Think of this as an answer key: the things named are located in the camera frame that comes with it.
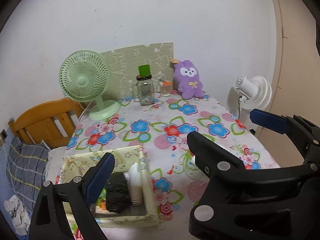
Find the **green tissue pack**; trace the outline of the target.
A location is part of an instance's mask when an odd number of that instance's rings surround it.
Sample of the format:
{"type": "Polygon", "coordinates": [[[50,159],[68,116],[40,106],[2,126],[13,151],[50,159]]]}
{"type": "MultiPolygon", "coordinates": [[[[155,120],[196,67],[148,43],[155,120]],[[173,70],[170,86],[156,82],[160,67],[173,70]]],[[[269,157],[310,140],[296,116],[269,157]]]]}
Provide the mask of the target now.
{"type": "Polygon", "coordinates": [[[96,209],[98,211],[106,211],[106,189],[103,188],[102,192],[100,193],[100,196],[96,202],[96,209]]]}

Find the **grey drawstring pouch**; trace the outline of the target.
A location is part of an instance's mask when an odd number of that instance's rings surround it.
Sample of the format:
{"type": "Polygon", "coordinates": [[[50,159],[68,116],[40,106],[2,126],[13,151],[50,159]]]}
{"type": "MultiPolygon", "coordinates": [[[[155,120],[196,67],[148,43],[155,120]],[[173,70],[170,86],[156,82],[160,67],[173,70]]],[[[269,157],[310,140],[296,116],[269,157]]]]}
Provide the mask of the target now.
{"type": "Polygon", "coordinates": [[[112,173],[105,185],[105,190],[108,211],[121,213],[132,205],[127,179],[123,173],[112,173]]]}

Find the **white crumpled cloth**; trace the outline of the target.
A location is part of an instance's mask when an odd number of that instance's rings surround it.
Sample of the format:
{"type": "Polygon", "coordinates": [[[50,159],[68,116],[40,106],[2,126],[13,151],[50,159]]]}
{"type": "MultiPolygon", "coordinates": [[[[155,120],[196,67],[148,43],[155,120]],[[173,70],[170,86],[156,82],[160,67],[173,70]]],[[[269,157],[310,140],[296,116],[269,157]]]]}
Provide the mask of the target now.
{"type": "Polygon", "coordinates": [[[15,232],[19,236],[26,236],[29,232],[31,218],[28,210],[16,195],[4,201],[4,208],[10,215],[15,232]]]}

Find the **beige door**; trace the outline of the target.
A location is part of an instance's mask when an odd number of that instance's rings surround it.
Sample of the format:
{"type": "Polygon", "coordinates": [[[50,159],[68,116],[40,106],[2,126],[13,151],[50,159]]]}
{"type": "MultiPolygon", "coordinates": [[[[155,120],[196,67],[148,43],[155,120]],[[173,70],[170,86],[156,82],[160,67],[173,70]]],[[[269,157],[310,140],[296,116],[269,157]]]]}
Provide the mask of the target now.
{"type": "Polygon", "coordinates": [[[272,0],[277,49],[273,98],[267,111],[300,115],[319,125],[319,54],[316,21],[301,0],[272,0]]]}

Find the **white tissue pack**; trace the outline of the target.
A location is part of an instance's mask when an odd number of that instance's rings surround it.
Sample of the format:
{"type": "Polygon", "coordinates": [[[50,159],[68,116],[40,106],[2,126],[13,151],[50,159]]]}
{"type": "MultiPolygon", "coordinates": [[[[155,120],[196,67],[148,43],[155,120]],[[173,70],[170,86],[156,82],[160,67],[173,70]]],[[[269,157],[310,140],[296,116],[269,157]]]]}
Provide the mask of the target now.
{"type": "Polygon", "coordinates": [[[196,165],[196,156],[193,155],[192,159],[191,159],[191,163],[193,166],[195,166],[197,169],[199,169],[199,167],[196,165]]]}

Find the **blue plaid bedding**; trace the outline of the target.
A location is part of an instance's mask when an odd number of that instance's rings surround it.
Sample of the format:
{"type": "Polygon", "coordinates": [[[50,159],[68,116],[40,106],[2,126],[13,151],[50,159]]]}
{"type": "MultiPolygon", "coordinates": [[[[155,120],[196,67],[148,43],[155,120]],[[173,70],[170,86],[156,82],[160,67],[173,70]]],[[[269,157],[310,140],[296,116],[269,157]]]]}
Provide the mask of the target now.
{"type": "Polygon", "coordinates": [[[9,129],[6,133],[1,147],[1,208],[15,195],[31,214],[45,179],[49,150],[22,142],[9,129]]]}

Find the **white standing fan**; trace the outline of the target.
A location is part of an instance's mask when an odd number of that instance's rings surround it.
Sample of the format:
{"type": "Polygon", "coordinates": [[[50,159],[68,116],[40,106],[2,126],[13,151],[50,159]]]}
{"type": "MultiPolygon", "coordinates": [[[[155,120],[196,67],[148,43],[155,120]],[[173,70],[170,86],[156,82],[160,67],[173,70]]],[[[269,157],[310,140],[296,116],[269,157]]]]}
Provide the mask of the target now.
{"type": "Polygon", "coordinates": [[[272,87],[262,76],[237,78],[234,87],[240,92],[244,99],[240,105],[246,112],[254,109],[265,110],[272,99],[272,87]]]}

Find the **yellow patterned storage box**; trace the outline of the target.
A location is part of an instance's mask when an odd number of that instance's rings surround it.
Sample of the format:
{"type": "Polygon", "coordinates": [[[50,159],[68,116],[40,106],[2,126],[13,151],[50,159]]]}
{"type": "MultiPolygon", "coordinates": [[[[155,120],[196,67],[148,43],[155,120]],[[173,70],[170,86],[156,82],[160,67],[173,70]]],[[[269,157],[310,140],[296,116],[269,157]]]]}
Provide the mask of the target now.
{"type": "Polygon", "coordinates": [[[136,228],[154,226],[158,224],[156,203],[153,199],[153,187],[149,168],[147,166],[143,148],[140,145],[114,148],[97,152],[87,152],[69,155],[65,158],[60,170],[59,183],[68,183],[76,176],[84,176],[89,168],[95,166],[105,153],[114,156],[114,172],[121,172],[129,185],[129,169],[135,162],[139,164],[143,200],[140,205],[131,205],[121,213],[98,211],[96,204],[91,206],[97,223],[105,228],[136,228]]]}

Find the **wooden chair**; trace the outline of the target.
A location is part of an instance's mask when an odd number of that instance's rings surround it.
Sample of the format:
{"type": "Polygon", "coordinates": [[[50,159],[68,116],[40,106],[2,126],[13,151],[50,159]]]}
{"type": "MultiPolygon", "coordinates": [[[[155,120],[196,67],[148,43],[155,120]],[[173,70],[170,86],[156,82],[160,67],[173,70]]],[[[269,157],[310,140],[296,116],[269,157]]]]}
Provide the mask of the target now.
{"type": "Polygon", "coordinates": [[[80,105],[69,99],[49,101],[32,107],[8,125],[14,134],[26,144],[44,141],[51,148],[67,146],[76,124],[70,113],[81,115],[80,105]]]}

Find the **floral tablecloth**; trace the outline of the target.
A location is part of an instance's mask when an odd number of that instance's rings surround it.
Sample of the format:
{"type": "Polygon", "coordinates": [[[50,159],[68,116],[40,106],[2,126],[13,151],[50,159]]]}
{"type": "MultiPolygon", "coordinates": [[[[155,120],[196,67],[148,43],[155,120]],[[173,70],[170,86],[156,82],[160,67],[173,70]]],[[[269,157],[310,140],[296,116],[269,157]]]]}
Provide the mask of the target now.
{"type": "Polygon", "coordinates": [[[187,145],[192,131],[237,156],[248,170],[278,167],[259,140],[214,98],[184,100],[172,95],[159,96],[150,106],[123,99],[119,112],[100,122],[82,118],[55,180],[64,182],[67,170],[85,172],[103,150],[140,146],[159,223],[147,228],[105,228],[104,233],[109,239],[191,239],[189,213],[208,185],[187,145]]]}

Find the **purple plush bunny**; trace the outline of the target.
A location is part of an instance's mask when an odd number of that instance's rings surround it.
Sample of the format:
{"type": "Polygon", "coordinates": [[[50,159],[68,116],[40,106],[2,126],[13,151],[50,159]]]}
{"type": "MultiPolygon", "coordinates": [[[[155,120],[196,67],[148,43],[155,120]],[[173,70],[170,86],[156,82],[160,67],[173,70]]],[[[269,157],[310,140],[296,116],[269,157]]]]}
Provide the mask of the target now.
{"type": "Polygon", "coordinates": [[[177,91],[183,99],[202,98],[203,84],[200,81],[198,70],[189,60],[172,60],[174,64],[174,81],[177,91]]]}

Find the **cotton swab container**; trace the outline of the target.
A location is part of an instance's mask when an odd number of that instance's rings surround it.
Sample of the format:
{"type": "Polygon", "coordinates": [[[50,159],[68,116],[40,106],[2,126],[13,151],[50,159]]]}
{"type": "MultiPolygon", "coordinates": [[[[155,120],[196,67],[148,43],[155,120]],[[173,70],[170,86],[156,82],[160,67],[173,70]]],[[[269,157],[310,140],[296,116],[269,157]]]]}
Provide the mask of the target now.
{"type": "Polygon", "coordinates": [[[173,90],[173,83],[170,81],[160,81],[159,84],[161,96],[170,96],[173,90]]]}

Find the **glass jar green lid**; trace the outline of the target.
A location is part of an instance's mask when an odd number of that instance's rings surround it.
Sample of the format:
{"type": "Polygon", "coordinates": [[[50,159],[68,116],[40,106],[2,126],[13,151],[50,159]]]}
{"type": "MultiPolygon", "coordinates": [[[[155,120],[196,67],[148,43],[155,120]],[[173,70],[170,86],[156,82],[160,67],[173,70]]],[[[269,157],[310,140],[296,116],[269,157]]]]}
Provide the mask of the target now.
{"type": "Polygon", "coordinates": [[[150,65],[141,65],[138,67],[138,71],[139,74],[136,76],[136,83],[132,86],[134,100],[142,106],[152,105],[155,102],[155,91],[150,65]]]}

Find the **green desk fan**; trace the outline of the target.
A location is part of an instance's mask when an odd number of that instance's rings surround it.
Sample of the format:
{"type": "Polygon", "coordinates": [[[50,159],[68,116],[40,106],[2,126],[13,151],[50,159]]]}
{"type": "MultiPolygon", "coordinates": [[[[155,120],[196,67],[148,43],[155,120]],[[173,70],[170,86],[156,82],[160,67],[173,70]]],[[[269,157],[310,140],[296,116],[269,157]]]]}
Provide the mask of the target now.
{"type": "Polygon", "coordinates": [[[120,109],[114,100],[104,100],[108,85],[108,67],[105,59],[95,51],[80,50],[65,59],[59,70],[63,92],[76,102],[95,102],[89,111],[91,120],[110,118],[120,109]]]}

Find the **green patterned wall mat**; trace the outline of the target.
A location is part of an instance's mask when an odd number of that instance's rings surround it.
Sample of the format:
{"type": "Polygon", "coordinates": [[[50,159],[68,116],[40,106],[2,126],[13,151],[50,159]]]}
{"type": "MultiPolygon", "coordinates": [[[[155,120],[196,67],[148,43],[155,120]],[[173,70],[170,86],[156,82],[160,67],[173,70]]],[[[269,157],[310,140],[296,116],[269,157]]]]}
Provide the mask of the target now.
{"type": "Polygon", "coordinates": [[[132,96],[133,85],[139,75],[138,67],[148,64],[155,90],[157,81],[171,81],[173,67],[170,60],[174,57],[174,44],[153,43],[115,49],[101,53],[108,66],[108,85],[103,93],[104,100],[125,99],[132,96]]]}

